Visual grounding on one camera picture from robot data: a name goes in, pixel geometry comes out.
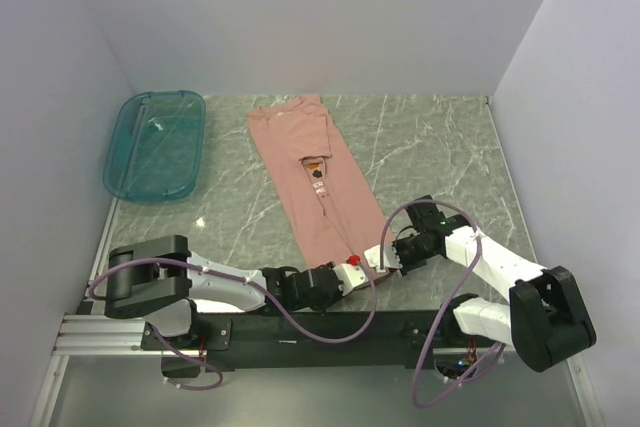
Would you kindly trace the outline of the pink t shirt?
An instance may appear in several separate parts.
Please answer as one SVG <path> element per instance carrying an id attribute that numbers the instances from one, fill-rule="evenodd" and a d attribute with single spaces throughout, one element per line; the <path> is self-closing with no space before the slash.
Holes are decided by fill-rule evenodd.
<path id="1" fill-rule="evenodd" d="M 385 216 L 320 96 L 258 106 L 248 125 L 307 267 L 380 242 Z"/>

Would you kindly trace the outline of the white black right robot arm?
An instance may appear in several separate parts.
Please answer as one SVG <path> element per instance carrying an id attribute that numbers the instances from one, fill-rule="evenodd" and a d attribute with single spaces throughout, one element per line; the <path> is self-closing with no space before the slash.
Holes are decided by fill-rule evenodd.
<path id="1" fill-rule="evenodd" d="M 387 263 L 402 274 L 440 256 L 464 267 L 464 277 L 479 277 L 502 302 L 489 302 L 454 287 L 442 302 L 427 337 L 440 336 L 460 346 L 471 336 L 515 349 L 535 372 L 579 354 L 597 334 L 574 275 L 528 261 L 486 235 L 458 207 L 424 196 L 401 206 L 413 234 L 396 239 Z"/>

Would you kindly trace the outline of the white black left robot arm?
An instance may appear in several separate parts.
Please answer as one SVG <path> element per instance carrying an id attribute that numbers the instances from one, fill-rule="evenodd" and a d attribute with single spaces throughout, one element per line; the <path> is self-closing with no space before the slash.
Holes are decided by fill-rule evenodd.
<path id="1" fill-rule="evenodd" d="M 242 270 L 196 254 L 182 235 L 113 249 L 108 266 L 105 315 L 143 318 L 179 349 L 199 339 L 198 300 L 272 314 L 278 309 L 268 294 L 289 312 L 322 312 L 343 297 L 333 263 L 305 271 L 290 266 Z"/>

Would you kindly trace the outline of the teal transparent plastic bin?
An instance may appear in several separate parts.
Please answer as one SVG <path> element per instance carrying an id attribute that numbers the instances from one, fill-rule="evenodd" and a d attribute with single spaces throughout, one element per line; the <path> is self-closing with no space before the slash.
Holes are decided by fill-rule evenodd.
<path id="1" fill-rule="evenodd" d="M 145 92 L 121 107 L 103 185 L 130 202 L 182 199 L 194 190 L 204 143 L 206 103 L 189 90 Z"/>

